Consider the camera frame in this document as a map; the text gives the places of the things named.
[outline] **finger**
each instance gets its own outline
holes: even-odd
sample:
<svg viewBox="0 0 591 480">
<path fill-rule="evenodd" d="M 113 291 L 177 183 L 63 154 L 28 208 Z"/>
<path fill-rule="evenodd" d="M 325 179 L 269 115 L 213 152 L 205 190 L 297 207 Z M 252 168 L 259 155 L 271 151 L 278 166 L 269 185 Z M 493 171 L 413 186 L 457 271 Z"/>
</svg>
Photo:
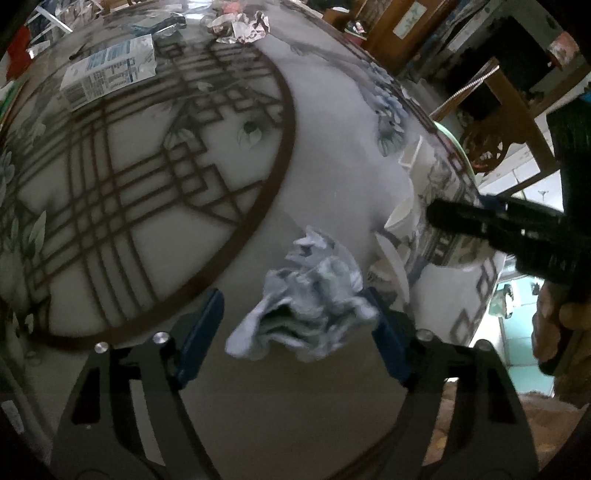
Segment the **finger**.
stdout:
<svg viewBox="0 0 591 480">
<path fill-rule="evenodd" d="M 558 353 L 560 329 L 556 323 L 535 314 L 532 318 L 534 333 L 531 335 L 531 344 L 536 357 L 541 362 L 554 358 Z"/>
<path fill-rule="evenodd" d="M 591 357 L 591 332 L 584 332 L 579 340 L 570 365 L 575 366 L 589 357 Z"/>
<path fill-rule="evenodd" d="M 591 330 L 591 303 L 562 305 L 560 323 L 571 330 Z"/>
<path fill-rule="evenodd" d="M 544 285 L 542 285 L 542 288 L 540 289 L 540 294 L 538 295 L 537 311 L 541 313 L 544 318 L 549 318 L 554 311 L 555 301 L 552 298 L 550 290 L 551 283 L 544 282 Z"/>
</svg>

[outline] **wooden chair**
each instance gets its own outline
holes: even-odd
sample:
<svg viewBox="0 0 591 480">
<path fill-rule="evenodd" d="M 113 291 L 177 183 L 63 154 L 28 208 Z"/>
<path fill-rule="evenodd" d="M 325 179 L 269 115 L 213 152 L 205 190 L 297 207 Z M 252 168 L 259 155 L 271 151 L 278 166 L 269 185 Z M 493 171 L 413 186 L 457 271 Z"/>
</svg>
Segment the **wooden chair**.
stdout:
<svg viewBox="0 0 591 480">
<path fill-rule="evenodd" d="M 463 89 L 431 113 L 430 117 L 440 122 L 483 83 L 490 88 L 501 106 L 484 120 L 476 121 L 466 128 L 460 143 L 475 173 L 488 173 L 497 168 L 505 159 L 511 144 L 527 144 L 540 172 L 503 192 L 512 195 L 553 174 L 558 170 L 558 164 L 529 107 L 503 74 L 497 59 L 490 59 Z"/>
</svg>

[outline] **wooden furniture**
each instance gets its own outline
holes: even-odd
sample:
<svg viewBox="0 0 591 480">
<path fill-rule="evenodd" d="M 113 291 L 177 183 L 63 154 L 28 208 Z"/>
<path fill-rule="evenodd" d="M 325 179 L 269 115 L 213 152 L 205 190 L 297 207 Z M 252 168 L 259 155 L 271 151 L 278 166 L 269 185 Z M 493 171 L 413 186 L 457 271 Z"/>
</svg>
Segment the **wooden furniture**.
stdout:
<svg viewBox="0 0 591 480">
<path fill-rule="evenodd" d="M 492 58 L 463 89 L 436 109 L 431 119 L 440 122 L 454 111 L 476 88 L 486 83 L 501 106 L 481 121 L 471 124 L 462 135 L 462 143 L 475 173 L 487 173 L 499 166 L 513 143 L 527 144 L 540 172 L 518 183 L 505 194 L 513 194 L 546 178 L 558 170 L 558 164 L 532 112 L 519 92 Z"/>
<path fill-rule="evenodd" d="M 398 73 L 459 0 L 421 0 L 420 3 L 415 0 L 375 0 L 372 3 L 376 5 L 370 8 L 370 2 L 366 2 L 358 15 L 369 29 L 363 47 L 391 73 Z M 404 34 L 399 36 L 395 31 Z"/>
</svg>

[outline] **red object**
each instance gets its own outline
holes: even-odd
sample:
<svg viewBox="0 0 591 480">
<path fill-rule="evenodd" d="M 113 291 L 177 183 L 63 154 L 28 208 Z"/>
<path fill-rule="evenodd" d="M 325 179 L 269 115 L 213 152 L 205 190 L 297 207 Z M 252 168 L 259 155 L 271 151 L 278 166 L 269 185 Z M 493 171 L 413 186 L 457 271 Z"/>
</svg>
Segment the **red object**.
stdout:
<svg viewBox="0 0 591 480">
<path fill-rule="evenodd" d="M 17 34 L 14 35 L 12 43 L 7 48 L 7 53 L 10 56 L 10 65 L 6 73 L 7 81 L 19 78 L 33 62 L 27 52 L 30 39 L 31 33 L 27 27 L 19 28 Z"/>
<path fill-rule="evenodd" d="M 240 2 L 227 2 L 222 4 L 223 12 L 225 14 L 240 14 L 242 13 L 242 4 Z"/>
</svg>

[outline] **cardboard box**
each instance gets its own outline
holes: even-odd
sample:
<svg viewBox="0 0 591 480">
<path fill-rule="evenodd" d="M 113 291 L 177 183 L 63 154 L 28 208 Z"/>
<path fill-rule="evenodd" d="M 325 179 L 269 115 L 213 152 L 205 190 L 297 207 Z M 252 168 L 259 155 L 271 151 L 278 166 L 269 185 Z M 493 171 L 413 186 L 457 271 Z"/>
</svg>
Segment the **cardboard box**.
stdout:
<svg viewBox="0 0 591 480">
<path fill-rule="evenodd" d="M 60 93 L 70 111 L 126 85 L 156 75 L 152 35 L 123 41 L 66 70 Z"/>
</svg>

